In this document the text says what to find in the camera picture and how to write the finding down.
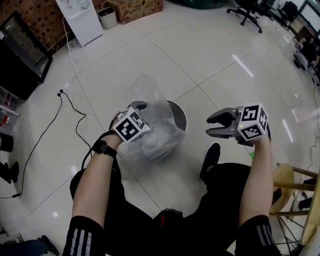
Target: stool leg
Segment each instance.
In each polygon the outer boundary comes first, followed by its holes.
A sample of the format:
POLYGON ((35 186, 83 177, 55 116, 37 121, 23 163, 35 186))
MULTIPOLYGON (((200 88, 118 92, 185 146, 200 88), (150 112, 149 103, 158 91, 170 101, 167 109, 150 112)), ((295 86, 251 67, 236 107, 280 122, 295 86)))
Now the stool leg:
POLYGON ((312 172, 312 171, 304 170, 304 169, 297 168, 297 167, 294 167, 294 166, 292 166, 292 168, 293 168, 293 170, 294 170, 296 173, 303 174, 303 175, 307 175, 307 176, 312 177, 312 178, 315 178, 315 179, 318 178, 318 174, 317 174, 317 173, 314 173, 314 172, 312 172))
POLYGON ((316 188, 316 185, 285 183, 285 182, 277 182, 277 181, 274 181, 273 185, 277 188, 303 190, 303 191, 315 191, 315 188, 316 188))
POLYGON ((276 213, 270 212, 271 216, 303 216, 308 215, 309 210, 297 210, 297 211, 279 211, 276 213))

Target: plastic bag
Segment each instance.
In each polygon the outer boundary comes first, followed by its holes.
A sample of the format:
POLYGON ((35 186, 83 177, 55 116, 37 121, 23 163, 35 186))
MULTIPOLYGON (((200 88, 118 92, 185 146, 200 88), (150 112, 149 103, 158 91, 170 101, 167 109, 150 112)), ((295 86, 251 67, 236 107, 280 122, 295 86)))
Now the plastic bag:
POLYGON ((145 74, 140 75, 127 90, 129 102, 144 101, 147 107, 140 117, 150 131, 143 137, 118 148, 117 161, 125 179, 133 179, 152 168, 166 157, 184 137, 185 131, 178 128, 173 112, 156 81, 145 74))

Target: power cable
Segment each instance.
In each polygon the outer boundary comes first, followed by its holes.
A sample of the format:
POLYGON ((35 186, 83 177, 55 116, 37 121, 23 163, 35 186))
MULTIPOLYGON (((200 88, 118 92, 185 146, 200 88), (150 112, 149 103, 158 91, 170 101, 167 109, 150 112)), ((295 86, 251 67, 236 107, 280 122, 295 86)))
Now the power cable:
POLYGON ((62 106, 62 98, 61 98, 60 93, 58 93, 58 97, 60 98, 60 107, 59 107, 57 113, 55 114, 54 119, 50 122, 50 124, 48 125, 48 127, 47 127, 47 128, 44 130, 44 132, 41 134, 40 138, 38 139, 38 141, 37 141, 36 144, 34 145, 34 147, 33 147, 32 151, 31 151, 31 153, 30 153, 27 161, 25 162, 24 169, 23 169, 23 176, 22 176, 21 192, 20 192, 20 193, 17 193, 17 194, 14 194, 14 195, 12 195, 12 196, 8 196, 8 197, 0 197, 0 199, 16 198, 16 197, 19 197, 19 196, 22 194, 22 192, 24 191, 25 172, 26 172, 26 167, 27 167, 27 164, 28 164, 28 162, 29 162, 29 160, 30 160, 30 157, 31 157, 32 153, 35 151, 35 148, 36 148, 36 146, 38 145, 38 143, 40 142, 42 136, 46 133, 46 131, 49 129, 49 127, 52 125, 52 123, 56 120, 56 118, 57 118, 57 116, 58 116, 58 114, 59 114, 59 111, 60 111, 60 109, 61 109, 61 106, 62 106))
POLYGON ((65 37, 66 37, 66 45, 68 47, 68 58, 69 58, 69 61, 70 61, 71 77, 72 77, 72 79, 71 79, 71 81, 69 83, 71 84, 74 80, 78 80, 82 76, 83 71, 81 70, 80 75, 75 74, 75 76, 74 76, 74 67, 72 65, 72 60, 71 60, 71 57, 70 57, 70 50, 74 50, 74 49, 77 49, 77 48, 80 48, 80 47, 70 48, 69 44, 71 42, 73 42, 73 41, 69 41, 69 39, 68 39, 68 34, 67 34, 67 30, 66 30, 64 19, 65 19, 65 17, 62 18, 62 24, 63 24, 64 33, 65 33, 65 37))
POLYGON ((89 145, 89 143, 86 142, 85 139, 84 139, 83 137, 81 137, 80 134, 78 133, 78 125, 79 125, 79 123, 81 122, 81 120, 83 120, 87 115, 84 114, 84 113, 82 113, 82 112, 80 112, 79 110, 75 109, 75 107, 74 107, 74 105, 72 104, 72 102, 71 102, 68 94, 66 94, 62 89, 60 90, 60 92, 61 92, 62 94, 65 94, 65 95, 67 96, 67 98, 68 98, 68 100, 69 100, 69 102, 70 102, 71 107, 73 108, 73 110, 76 111, 77 113, 79 113, 80 115, 83 115, 83 117, 82 117, 82 118, 78 121, 78 123, 76 124, 75 133, 80 137, 81 140, 83 140, 83 142, 84 142, 85 144, 87 144, 87 146, 89 147, 89 149, 91 149, 91 146, 89 145))

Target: floor tile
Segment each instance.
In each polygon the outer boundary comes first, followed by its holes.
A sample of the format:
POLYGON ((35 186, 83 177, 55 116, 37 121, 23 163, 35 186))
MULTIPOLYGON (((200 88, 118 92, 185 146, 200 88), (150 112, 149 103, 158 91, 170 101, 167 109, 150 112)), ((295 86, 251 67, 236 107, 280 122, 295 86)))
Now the floor tile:
POLYGON ((137 179, 161 209, 173 208, 188 216, 198 208, 201 197, 206 193, 206 186, 198 179, 198 174, 205 151, 212 142, 221 144, 219 163, 250 165, 251 158, 234 139, 211 138, 206 134, 206 130, 211 128, 206 120, 217 109, 199 87, 176 102, 188 118, 184 141, 154 169, 137 179))
POLYGON ((177 3, 163 1, 163 11, 158 12, 133 22, 130 22, 130 26, 134 27, 143 35, 151 33, 153 31, 203 16, 217 16, 223 14, 226 11, 226 7, 218 9, 192 9, 177 3))
POLYGON ((62 255, 70 224, 70 213, 51 195, 17 228, 24 240, 47 236, 62 255))
POLYGON ((16 161, 19 164, 19 176, 17 183, 14 184, 17 193, 23 191, 19 199, 29 209, 33 211, 40 205, 51 193, 48 187, 47 180, 44 176, 43 170, 40 166, 38 154, 36 150, 33 151, 27 165, 26 162, 34 148, 34 141, 31 135, 30 127, 19 138, 19 144, 10 154, 8 164, 12 166, 16 161))
POLYGON ((263 49, 270 44, 271 38, 264 28, 262 29, 263 33, 260 34, 259 29, 252 22, 246 21, 244 26, 241 26, 240 22, 242 20, 243 16, 237 16, 232 12, 218 17, 208 16, 201 19, 207 26, 214 24, 214 29, 243 55, 263 49))
POLYGON ((13 148, 19 144, 20 136, 25 133, 27 129, 30 129, 30 123, 29 123, 29 110, 26 107, 25 102, 21 102, 15 112, 19 113, 20 116, 17 118, 15 126, 11 130, 11 132, 8 132, 7 134, 10 134, 13 137, 13 148))
MULTIPOLYGON (((320 93, 316 89, 315 97, 320 108, 320 93)), ((272 154, 275 163, 290 163, 292 166, 307 169, 311 164, 310 147, 320 135, 317 126, 317 108, 313 99, 313 85, 302 85, 296 93, 297 98, 283 117, 281 125, 272 140, 272 154)), ((311 152, 313 165, 310 171, 318 173, 319 145, 311 152)))
POLYGON ((272 48, 254 52, 243 59, 237 56, 234 58, 238 60, 236 63, 211 77, 200 87, 219 109, 262 103, 268 114, 273 136, 301 81, 284 75, 287 68, 272 48))
POLYGON ((74 60, 72 62, 74 69, 78 74, 81 70, 85 70, 115 49, 141 36, 141 33, 129 24, 118 24, 111 29, 104 29, 102 36, 88 43, 83 48, 80 47, 70 51, 70 57, 74 60))
POLYGON ((52 195, 56 200, 57 204, 63 209, 65 215, 69 220, 72 217, 72 207, 74 201, 72 200, 70 193, 70 183, 74 176, 68 179, 61 187, 59 187, 52 195))
POLYGON ((181 22, 147 35, 197 84, 235 62, 243 55, 216 32, 210 17, 181 22))
MULTIPOLYGON (((15 185, 0 180, 0 197, 11 197, 17 192, 15 185)), ((21 197, 0 199, 1 225, 9 236, 15 234, 16 228, 30 213, 28 203, 21 197)))
POLYGON ((40 84, 22 105, 27 109, 29 119, 37 116, 38 112, 46 106, 48 97, 57 97, 57 93, 65 83, 73 79, 73 69, 66 49, 61 48, 52 57, 53 61, 43 84, 40 84))
MULTIPOLYGON (((67 93, 74 107, 87 114, 78 126, 78 133, 92 146, 104 130, 92 112, 78 81, 73 82, 67 93)), ((83 116, 72 109, 64 94, 62 98, 63 104, 56 120, 36 147, 36 153, 51 192, 81 169, 83 158, 89 150, 89 147, 76 134, 77 123, 83 116)), ((61 100, 57 96, 49 96, 46 100, 47 107, 41 109, 37 116, 31 119, 34 143, 55 117, 60 103, 61 100)))
POLYGON ((126 89, 141 74, 154 78, 170 100, 177 99, 196 86, 152 42, 145 37, 138 38, 90 66, 79 79, 105 130, 109 128, 114 115, 131 103, 126 98, 126 89))

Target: green object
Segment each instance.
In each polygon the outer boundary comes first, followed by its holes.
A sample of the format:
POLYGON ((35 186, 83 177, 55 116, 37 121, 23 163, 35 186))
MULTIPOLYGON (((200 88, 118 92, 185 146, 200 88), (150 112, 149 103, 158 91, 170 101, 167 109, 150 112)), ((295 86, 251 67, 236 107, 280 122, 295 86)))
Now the green object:
POLYGON ((224 6, 227 0, 174 0, 175 2, 195 9, 217 9, 224 6))

